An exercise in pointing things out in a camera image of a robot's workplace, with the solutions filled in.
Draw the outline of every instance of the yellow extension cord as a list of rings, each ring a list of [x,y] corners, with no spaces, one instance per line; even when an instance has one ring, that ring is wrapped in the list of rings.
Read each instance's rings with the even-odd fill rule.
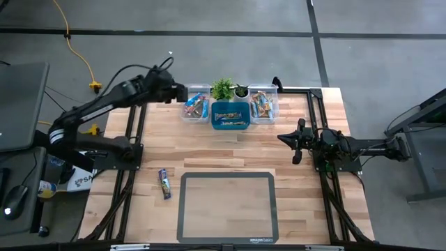
[[[61,14],[62,14],[63,21],[65,21],[65,26],[66,26],[66,29],[67,29],[67,35],[69,35],[69,34],[70,34],[70,27],[68,26],[67,18],[65,17],[65,14],[63,13],[62,8],[61,8],[60,5],[57,3],[57,1],[56,1],[56,0],[53,0],[53,2],[54,2],[54,4],[57,6],[57,8],[59,9],[59,11],[60,11]],[[89,84],[89,86],[90,86],[90,88],[94,89],[95,92],[97,93],[97,92],[99,91],[99,89],[102,87],[102,85],[101,85],[101,83],[96,82],[96,80],[95,80],[95,76],[94,76],[94,74],[93,74],[93,71],[91,70],[90,64],[88,63],[88,61],[87,61],[81,54],[79,54],[79,53],[77,53],[76,51],[74,51],[74,49],[71,47],[70,39],[69,39],[69,38],[66,38],[66,40],[67,40],[68,48],[70,48],[70,51],[71,51],[74,55],[78,56],[78,57],[79,57],[79,58],[86,64],[86,66],[89,68],[90,75],[91,75],[91,84]]]
[[[47,126],[52,126],[53,125],[50,122],[46,122],[46,121],[37,121],[37,123],[40,123],[42,125],[47,125]]]

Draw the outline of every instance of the blue bin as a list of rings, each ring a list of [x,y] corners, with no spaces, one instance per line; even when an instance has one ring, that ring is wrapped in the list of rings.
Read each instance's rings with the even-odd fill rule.
[[[212,114],[212,127],[216,130],[244,130],[248,128],[251,122],[251,116],[249,115],[249,105],[246,102],[214,102],[211,107]],[[222,125],[222,120],[216,121],[215,114],[241,112],[241,119],[226,120],[227,122],[240,122],[244,121],[246,125]]]

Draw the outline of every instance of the clear plastic bin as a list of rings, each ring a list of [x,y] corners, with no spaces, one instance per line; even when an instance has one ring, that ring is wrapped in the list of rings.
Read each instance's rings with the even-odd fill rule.
[[[274,123],[276,118],[279,116],[279,98],[277,97],[277,86],[274,84],[251,84],[248,86],[249,89],[249,113],[251,114],[251,123],[257,124],[271,124]],[[272,111],[268,112],[268,116],[254,116],[254,110],[251,101],[257,102],[257,99],[253,97],[262,91],[266,94],[268,102],[270,102],[270,107]]]
[[[201,93],[205,100],[207,100],[206,103],[206,112],[201,115],[201,117],[196,115],[189,115],[187,114],[186,108],[187,108],[187,102],[183,105],[183,108],[181,110],[181,118],[188,123],[207,123],[209,122],[209,111],[210,111],[210,85],[209,84],[188,84],[187,87],[187,99],[190,100],[191,98],[195,97],[198,93]]]

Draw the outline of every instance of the computer mouse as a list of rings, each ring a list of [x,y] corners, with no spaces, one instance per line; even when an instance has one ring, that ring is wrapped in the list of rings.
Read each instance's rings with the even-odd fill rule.
[[[7,220],[17,219],[23,211],[28,188],[24,185],[16,185],[5,197],[3,203],[3,215]]]

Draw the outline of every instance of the yellow cord plug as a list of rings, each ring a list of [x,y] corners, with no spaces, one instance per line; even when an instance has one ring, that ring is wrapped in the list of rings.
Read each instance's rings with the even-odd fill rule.
[[[96,94],[98,94],[99,90],[102,88],[102,84],[96,81],[91,82],[89,86],[95,91]]]
[[[100,129],[98,127],[98,124],[91,125],[90,129],[88,129],[86,132],[83,132],[82,134],[89,134],[93,136],[100,135]]]

